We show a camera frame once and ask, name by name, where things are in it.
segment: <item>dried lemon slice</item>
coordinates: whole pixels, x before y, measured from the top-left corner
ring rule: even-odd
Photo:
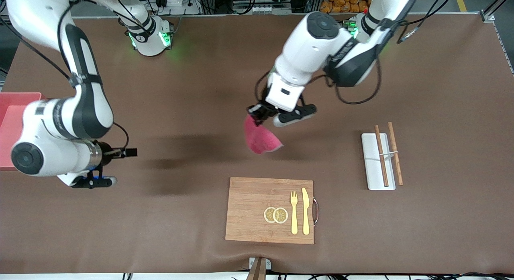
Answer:
[[[275,213],[274,207],[268,207],[264,210],[264,219],[268,223],[275,223],[275,219],[273,219],[273,214]]]
[[[288,220],[288,211],[282,207],[276,208],[273,212],[273,220],[275,220],[277,224],[286,223]]]

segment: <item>brown tablecloth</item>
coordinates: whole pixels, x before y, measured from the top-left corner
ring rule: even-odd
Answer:
[[[375,99],[342,104],[320,80],[304,93],[318,114],[272,128],[284,147],[253,154],[245,108],[300,19],[184,18],[172,51],[152,58],[132,50],[116,20],[76,20],[139,157],[105,168],[119,179],[112,188],[0,173],[0,272],[240,270],[261,255],[290,273],[513,273],[514,80],[493,25],[431,17],[383,52]],[[372,71],[342,93],[362,99],[375,84]],[[24,46],[5,91],[73,95]],[[371,192],[360,134],[387,121],[405,185]],[[105,140],[121,145],[124,136],[113,128]],[[224,240],[230,176],[314,180],[315,245]]]

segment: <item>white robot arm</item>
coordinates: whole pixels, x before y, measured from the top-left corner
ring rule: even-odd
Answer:
[[[91,0],[115,12],[128,29],[132,44],[145,56],[160,54],[171,45],[173,25],[150,15],[139,0]]]
[[[247,109],[255,124],[275,117],[273,124],[282,127],[312,117],[316,106],[306,105],[302,92],[312,74],[321,68],[336,86],[360,84],[415,2],[373,0],[369,12],[360,17],[364,30],[357,29],[354,34],[327,14],[312,12],[305,15],[275,61],[262,99]],[[368,20],[376,24],[369,26]],[[356,39],[360,33],[367,35],[365,40]]]
[[[135,156],[137,150],[112,149],[94,140],[109,131],[113,115],[88,38],[69,13],[57,32],[69,1],[7,0],[7,6],[12,25],[24,37],[62,48],[75,89],[73,97],[35,101],[25,108],[22,135],[11,150],[14,166],[31,176],[58,176],[72,187],[115,184],[116,178],[102,175],[102,167],[111,159]]]

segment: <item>green led light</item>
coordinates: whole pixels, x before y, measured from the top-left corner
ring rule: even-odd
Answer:
[[[359,29],[357,27],[355,27],[353,29],[353,31],[351,32],[351,34],[353,35],[354,39],[357,37],[357,34],[359,33]]]
[[[134,48],[136,48],[136,43],[134,42],[134,38],[132,37],[132,35],[130,33],[129,34],[129,37],[130,37],[130,40],[132,41],[132,46],[134,46]]]
[[[162,44],[164,44],[164,46],[168,46],[169,45],[169,35],[166,33],[159,32],[159,36],[162,40]]]

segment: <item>wooden cutting board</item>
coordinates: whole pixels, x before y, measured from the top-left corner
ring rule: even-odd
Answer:
[[[314,222],[312,219],[313,182],[305,180],[281,180],[261,178],[230,178],[228,209],[226,212],[226,240],[314,244]],[[310,233],[303,234],[302,188],[305,187],[310,205],[307,209]],[[298,233],[291,233],[292,206],[290,195],[298,194],[296,206]],[[264,210],[268,207],[283,207],[288,211],[288,220],[283,224],[268,223]]]

